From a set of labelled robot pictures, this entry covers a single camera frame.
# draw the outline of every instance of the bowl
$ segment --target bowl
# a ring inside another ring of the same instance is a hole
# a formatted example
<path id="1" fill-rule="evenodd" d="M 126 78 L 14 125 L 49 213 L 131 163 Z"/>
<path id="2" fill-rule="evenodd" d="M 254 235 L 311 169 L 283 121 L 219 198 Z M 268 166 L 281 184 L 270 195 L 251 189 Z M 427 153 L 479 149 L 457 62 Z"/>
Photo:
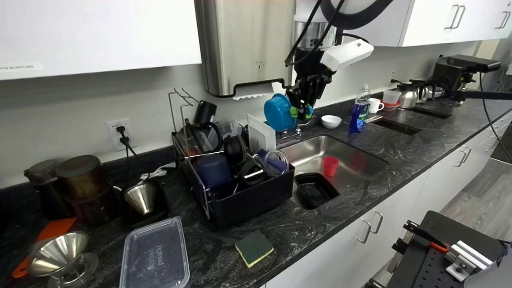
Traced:
<path id="1" fill-rule="evenodd" d="M 340 123 L 340 118 L 337 115 L 323 115 L 321 117 L 321 125 L 327 129 L 337 128 Z"/>

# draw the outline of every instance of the electrical outlet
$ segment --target electrical outlet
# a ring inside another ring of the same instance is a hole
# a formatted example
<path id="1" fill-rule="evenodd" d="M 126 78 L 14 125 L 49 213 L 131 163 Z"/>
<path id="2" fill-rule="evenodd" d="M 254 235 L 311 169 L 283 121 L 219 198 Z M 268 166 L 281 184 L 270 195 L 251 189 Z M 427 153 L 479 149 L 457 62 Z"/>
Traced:
<path id="1" fill-rule="evenodd" d="M 118 126 L 124 126 L 124 134 L 129 137 L 129 145 L 134 147 L 132 144 L 132 129 L 129 126 L 127 118 L 116 118 L 116 120 L 108 120 L 105 121 L 113 149 L 115 150 L 124 150 L 124 145 L 118 141 L 121 134 L 116 131 Z"/>

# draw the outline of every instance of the lower cabinet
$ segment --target lower cabinet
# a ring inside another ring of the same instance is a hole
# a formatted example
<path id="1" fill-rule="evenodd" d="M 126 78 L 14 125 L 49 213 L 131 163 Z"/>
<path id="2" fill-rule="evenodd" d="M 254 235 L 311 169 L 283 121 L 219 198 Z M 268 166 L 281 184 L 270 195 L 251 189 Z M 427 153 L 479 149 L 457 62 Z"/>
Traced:
<path id="1" fill-rule="evenodd" d="M 510 118 L 494 123 L 499 136 Z M 363 286 L 391 257 L 390 246 L 403 235 L 406 219 L 420 222 L 428 209 L 439 211 L 483 169 L 494 147 L 486 128 L 263 286 Z"/>
<path id="2" fill-rule="evenodd" d="M 271 278 L 265 286 L 363 286 L 390 259 L 390 245 L 401 230 L 409 209 L 406 198 L 411 198 L 412 193 L 412 184 L 404 185 Z"/>

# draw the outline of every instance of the white wall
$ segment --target white wall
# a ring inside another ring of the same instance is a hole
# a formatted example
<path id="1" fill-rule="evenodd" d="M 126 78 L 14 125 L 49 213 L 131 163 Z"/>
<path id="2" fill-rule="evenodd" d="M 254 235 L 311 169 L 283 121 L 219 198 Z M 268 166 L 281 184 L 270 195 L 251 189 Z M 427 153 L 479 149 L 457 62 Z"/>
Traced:
<path id="1" fill-rule="evenodd" d="M 369 59 L 337 72 L 318 105 L 353 97 L 363 83 L 382 89 L 391 75 L 428 77 L 439 53 L 473 54 L 475 48 L 476 43 L 377 48 Z M 0 81 L 0 187 L 23 182 L 22 171 L 46 158 L 123 157 L 113 150 L 107 120 L 129 118 L 137 152 L 171 144 L 166 94 L 179 86 L 217 102 L 217 118 L 262 117 L 265 99 L 235 102 L 207 96 L 199 65 Z"/>

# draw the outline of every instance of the sponge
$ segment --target sponge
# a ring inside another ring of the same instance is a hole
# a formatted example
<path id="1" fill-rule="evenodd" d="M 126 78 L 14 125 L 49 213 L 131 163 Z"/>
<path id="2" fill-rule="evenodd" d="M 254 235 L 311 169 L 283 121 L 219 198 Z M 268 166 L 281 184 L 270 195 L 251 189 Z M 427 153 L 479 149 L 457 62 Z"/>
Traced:
<path id="1" fill-rule="evenodd" d="M 259 230 L 247 233 L 235 243 L 246 267 L 252 267 L 273 251 L 271 243 Z"/>

